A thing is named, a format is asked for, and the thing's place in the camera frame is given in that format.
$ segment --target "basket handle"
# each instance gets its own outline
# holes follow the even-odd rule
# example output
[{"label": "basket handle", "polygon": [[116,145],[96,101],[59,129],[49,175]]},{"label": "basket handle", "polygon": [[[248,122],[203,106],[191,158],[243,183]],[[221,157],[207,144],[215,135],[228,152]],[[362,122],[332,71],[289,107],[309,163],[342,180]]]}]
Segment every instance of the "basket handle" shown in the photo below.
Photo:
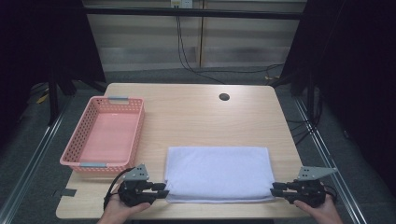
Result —
[{"label": "basket handle", "polygon": [[104,162],[82,162],[79,167],[84,168],[107,168],[107,163]]},{"label": "basket handle", "polygon": [[108,100],[114,100],[114,101],[128,101],[129,98],[128,96],[108,96]]}]

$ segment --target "floor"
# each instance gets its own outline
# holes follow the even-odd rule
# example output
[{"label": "floor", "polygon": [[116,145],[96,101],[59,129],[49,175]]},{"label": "floor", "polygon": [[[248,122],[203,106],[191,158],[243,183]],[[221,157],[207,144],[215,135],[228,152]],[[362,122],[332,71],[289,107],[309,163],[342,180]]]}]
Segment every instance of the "floor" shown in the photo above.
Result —
[{"label": "floor", "polygon": [[[246,69],[251,73],[242,73]],[[279,75],[277,69],[265,72],[265,68],[257,67],[227,68],[227,72],[213,72],[216,70],[213,68],[211,73],[200,74],[185,69],[166,69],[113,72],[107,73],[106,78],[108,83],[221,84],[222,82],[231,85],[266,85],[272,81],[269,78],[276,78]],[[63,96],[60,92],[62,119],[52,126],[48,125],[49,101],[42,104],[35,102],[46,86],[37,87],[32,91],[29,106],[13,131],[13,137],[9,139],[5,150],[2,150],[0,158],[0,169],[3,171],[0,174],[2,223],[96,222],[96,220],[60,220],[56,217],[56,206],[60,199],[54,195],[54,192],[64,188],[71,173],[68,167],[59,164],[60,155],[90,97],[102,94],[80,82],[76,82],[76,86],[78,92],[74,96]],[[318,133],[307,134],[306,124],[299,122],[304,119],[305,97],[291,96],[288,85],[276,88],[276,95],[285,118],[289,121],[290,132],[297,144],[303,165],[335,165],[339,169],[340,175],[326,177],[323,182],[341,190],[337,208],[345,223],[396,223],[394,197],[375,170],[365,162],[357,145],[344,136],[343,126],[337,121],[330,108],[326,104],[323,105]],[[193,223],[197,222],[231,223],[231,220]],[[237,220],[234,223],[263,222],[263,220]],[[316,223],[311,217],[277,219],[274,222],[275,224]]]}]

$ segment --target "round hole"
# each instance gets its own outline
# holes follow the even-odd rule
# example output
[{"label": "round hole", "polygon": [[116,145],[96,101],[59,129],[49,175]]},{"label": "round hole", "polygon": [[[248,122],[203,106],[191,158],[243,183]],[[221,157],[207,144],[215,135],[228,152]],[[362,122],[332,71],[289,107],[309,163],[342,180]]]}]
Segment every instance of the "round hole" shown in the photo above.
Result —
[{"label": "round hole", "polygon": [[227,93],[222,93],[222,94],[219,95],[219,98],[222,101],[228,101],[228,100],[230,100],[230,95],[227,94]]}]

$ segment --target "metal rail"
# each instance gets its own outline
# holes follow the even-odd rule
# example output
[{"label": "metal rail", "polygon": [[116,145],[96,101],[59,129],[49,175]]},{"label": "metal rail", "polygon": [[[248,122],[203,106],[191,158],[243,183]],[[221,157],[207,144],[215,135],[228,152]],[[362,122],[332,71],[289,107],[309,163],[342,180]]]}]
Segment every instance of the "metal rail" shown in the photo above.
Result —
[{"label": "metal rail", "polygon": [[7,197],[7,200],[3,204],[3,207],[0,211],[0,223],[1,224],[8,224],[11,223],[12,219],[14,218],[17,210],[25,196],[27,190],[29,189],[30,184],[35,176],[35,173],[38,169],[38,166],[43,161],[46,152],[50,146],[50,143],[57,133],[59,126],[62,123],[64,118],[64,112],[69,107],[72,97],[67,97],[65,105],[58,116],[58,118],[50,125],[46,132],[44,133],[43,138],[41,139],[40,143],[38,144],[37,148],[35,149],[35,153],[30,159],[29,163],[26,165],[25,170],[23,171],[20,179],[18,180],[16,186]]},{"label": "metal rail", "polygon": [[269,12],[246,10],[168,8],[168,7],[50,7],[37,6],[34,11],[40,13],[86,13],[99,15],[140,15],[140,16],[180,16],[180,17],[216,17],[269,20],[301,20],[326,18],[328,15],[304,14],[302,12]]},{"label": "metal rail", "polygon": [[[302,118],[304,120],[308,120],[307,109],[305,107],[303,100],[299,97],[296,97],[295,103],[297,104],[297,108]],[[314,128],[310,122],[306,123],[306,128],[308,130],[313,130],[310,135],[325,165],[327,167],[337,168],[334,160],[332,159],[332,154],[330,153],[329,149],[326,147],[322,137],[320,136],[319,131],[316,128]],[[352,195],[352,192],[348,188],[344,178],[341,176],[341,173],[337,172],[335,174],[332,174],[331,178],[353,222],[357,224],[367,224],[367,221],[364,218],[364,215],[359,207],[359,204]]]}]

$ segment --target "wooden table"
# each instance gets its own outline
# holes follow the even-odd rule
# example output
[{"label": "wooden table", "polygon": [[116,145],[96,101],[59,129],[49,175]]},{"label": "wooden table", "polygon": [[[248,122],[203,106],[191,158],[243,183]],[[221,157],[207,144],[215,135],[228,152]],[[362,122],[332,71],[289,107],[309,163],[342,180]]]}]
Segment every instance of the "wooden table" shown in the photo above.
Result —
[{"label": "wooden table", "polygon": [[[228,101],[219,95],[227,93]],[[275,91],[265,86],[110,84],[107,96],[145,100],[145,120],[135,164],[145,163],[149,181],[163,182],[170,146],[268,147],[276,181],[296,178],[302,166]],[[99,218],[112,176],[73,172],[56,214],[59,218]],[[284,199],[266,203],[167,203],[157,200],[133,219],[282,218],[306,214]]]}]

